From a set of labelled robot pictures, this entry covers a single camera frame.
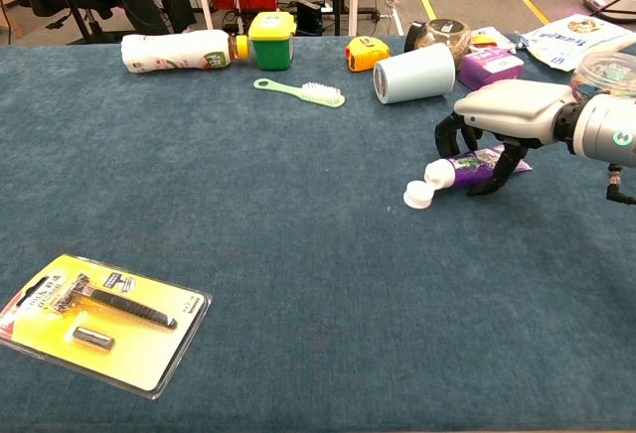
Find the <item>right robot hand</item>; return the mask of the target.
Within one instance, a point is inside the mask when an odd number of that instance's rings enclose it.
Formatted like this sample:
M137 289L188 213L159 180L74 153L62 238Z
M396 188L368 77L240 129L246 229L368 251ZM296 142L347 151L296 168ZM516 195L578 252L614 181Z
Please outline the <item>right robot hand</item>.
M459 153L457 135L475 151L483 133L490 132L504 145L493 174L471 187L471 197L490 195L502 188L530 149L557 141L557 115L575 103L566 84L523 79L501 79L458 99L452 112L434 129L434 140L442 158Z

